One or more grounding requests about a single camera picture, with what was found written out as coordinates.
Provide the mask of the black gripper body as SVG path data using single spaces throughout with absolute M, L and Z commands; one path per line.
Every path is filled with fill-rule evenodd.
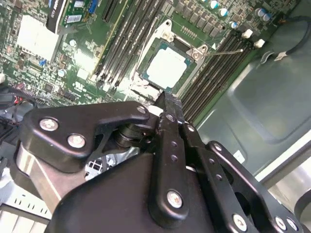
M 174 229 L 159 226 L 148 210 L 153 154 L 135 156 L 66 194 L 47 233 L 224 233 L 207 207 L 195 172 L 187 170 L 190 211 Z

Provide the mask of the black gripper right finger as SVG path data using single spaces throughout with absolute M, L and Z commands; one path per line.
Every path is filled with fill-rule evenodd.
M 295 215 L 283 206 L 222 146 L 205 144 L 185 121 L 182 103 L 171 96 L 168 109 L 180 124 L 187 164 L 194 167 L 217 233 L 302 233 Z

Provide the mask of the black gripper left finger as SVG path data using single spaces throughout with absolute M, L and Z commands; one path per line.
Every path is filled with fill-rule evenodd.
M 162 228 L 189 213 L 180 124 L 162 93 L 155 104 L 136 101 L 41 108 L 23 118 L 15 162 L 52 215 L 71 190 L 135 156 L 153 154 L 148 210 Z

